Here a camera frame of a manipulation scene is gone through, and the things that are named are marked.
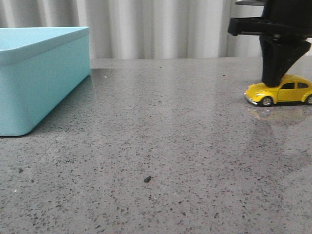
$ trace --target granite surface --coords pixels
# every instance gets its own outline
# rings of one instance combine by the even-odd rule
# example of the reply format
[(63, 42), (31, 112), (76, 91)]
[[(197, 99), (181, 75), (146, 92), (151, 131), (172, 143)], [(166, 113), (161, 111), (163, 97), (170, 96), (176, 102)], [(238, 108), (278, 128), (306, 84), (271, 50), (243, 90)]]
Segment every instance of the granite surface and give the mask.
[(312, 107), (249, 104), (260, 58), (92, 66), (30, 134), (0, 137), (1, 234), (312, 232)]

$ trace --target toy car bumper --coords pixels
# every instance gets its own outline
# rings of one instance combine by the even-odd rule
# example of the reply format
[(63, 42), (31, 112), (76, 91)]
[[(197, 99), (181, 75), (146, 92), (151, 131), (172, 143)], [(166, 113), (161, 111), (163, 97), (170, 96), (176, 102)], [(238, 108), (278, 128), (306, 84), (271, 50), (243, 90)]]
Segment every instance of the toy car bumper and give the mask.
[(253, 105), (258, 105), (258, 102), (254, 101), (252, 98), (248, 97), (248, 96), (246, 95), (246, 93), (244, 93), (244, 95), (245, 95), (245, 98), (246, 98), (246, 100), (247, 100), (248, 102), (252, 103)]

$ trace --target toy car wheel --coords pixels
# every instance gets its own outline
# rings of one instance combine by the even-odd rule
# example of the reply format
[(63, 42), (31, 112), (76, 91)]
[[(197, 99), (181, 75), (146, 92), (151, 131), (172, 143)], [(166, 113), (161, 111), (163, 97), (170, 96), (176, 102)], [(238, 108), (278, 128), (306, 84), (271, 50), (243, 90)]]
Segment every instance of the toy car wheel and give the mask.
[(261, 99), (260, 103), (261, 106), (269, 107), (273, 105), (273, 99), (271, 97), (264, 97)]
[(309, 95), (305, 101), (307, 105), (312, 105), (312, 95)]

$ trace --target gray speckled countertop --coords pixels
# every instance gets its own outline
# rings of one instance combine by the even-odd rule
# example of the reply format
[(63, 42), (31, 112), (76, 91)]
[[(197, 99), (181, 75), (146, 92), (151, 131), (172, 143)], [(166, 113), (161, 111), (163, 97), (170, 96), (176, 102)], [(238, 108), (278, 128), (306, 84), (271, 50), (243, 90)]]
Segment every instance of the gray speckled countertop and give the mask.
[[(261, 58), (91, 64), (0, 137), (1, 234), (312, 232), (312, 107), (249, 104)], [(311, 58), (291, 72), (311, 80)]]

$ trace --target toy car window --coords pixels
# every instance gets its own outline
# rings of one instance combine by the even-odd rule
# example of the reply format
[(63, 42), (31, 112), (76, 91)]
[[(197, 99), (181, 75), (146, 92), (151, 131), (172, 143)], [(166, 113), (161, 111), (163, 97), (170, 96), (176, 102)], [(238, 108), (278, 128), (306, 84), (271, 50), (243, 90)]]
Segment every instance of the toy car window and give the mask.
[(284, 84), (281, 89), (294, 89), (294, 83)]
[(301, 82), (298, 82), (298, 89), (305, 89), (305, 88), (308, 88), (309, 86), (305, 83), (301, 83)]

